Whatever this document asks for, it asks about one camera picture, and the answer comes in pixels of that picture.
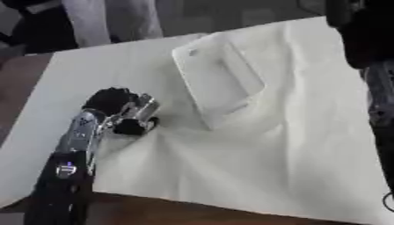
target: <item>robotic hand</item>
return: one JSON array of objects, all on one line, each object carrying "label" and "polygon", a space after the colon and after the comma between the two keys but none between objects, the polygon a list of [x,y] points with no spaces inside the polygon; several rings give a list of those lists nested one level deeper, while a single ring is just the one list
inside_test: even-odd
[{"label": "robotic hand", "polygon": [[348,63],[361,70],[369,87],[370,125],[391,193],[394,193],[393,9],[392,0],[326,0],[327,22],[338,29]]},{"label": "robotic hand", "polygon": [[82,225],[87,217],[95,153],[107,132],[142,136],[153,129],[158,102],[128,89],[97,92],[73,119],[30,196],[25,225]]}]

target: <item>white paper sheet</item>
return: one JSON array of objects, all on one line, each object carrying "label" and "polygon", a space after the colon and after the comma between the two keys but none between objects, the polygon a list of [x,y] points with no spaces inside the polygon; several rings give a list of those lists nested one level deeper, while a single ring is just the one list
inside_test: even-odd
[{"label": "white paper sheet", "polygon": [[174,47],[195,38],[57,54],[0,150],[0,206],[32,190],[93,92],[126,85],[163,104],[162,124],[132,145],[103,143],[96,191],[262,214],[394,222],[381,203],[389,190],[368,126],[366,86],[322,18],[231,32],[266,86],[250,117],[214,132],[204,129],[171,60]]}]

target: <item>chair leg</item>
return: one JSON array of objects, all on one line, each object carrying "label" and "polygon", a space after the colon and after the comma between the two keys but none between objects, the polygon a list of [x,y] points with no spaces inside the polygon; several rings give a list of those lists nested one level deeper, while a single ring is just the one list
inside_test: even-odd
[{"label": "chair leg", "polygon": [[18,44],[12,37],[5,35],[4,33],[1,32],[0,32],[0,41],[4,42],[9,46],[15,46]]}]

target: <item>person's leg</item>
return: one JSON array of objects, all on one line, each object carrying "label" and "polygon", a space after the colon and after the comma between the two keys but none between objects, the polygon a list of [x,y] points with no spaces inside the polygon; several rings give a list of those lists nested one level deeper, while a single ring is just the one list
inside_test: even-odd
[{"label": "person's leg", "polygon": [[163,37],[163,31],[157,15],[156,0],[128,1],[134,18],[137,20],[137,32],[140,39]]},{"label": "person's leg", "polygon": [[80,47],[111,44],[105,0],[62,0]]}]

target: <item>wooden table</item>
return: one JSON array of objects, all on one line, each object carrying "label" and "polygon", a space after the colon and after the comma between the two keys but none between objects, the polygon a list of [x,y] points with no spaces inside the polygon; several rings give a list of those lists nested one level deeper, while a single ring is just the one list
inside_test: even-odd
[{"label": "wooden table", "polygon": [[[52,55],[43,54],[0,61],[0,146],[10,132],[35,84]],[[340,225],[276,215],[251,214],[219,207],[179,203],[112,194],[96,194],[88,225],[143,224],[262,224],[262,225]],[[4,212],[23,211],[23,204]]]}]

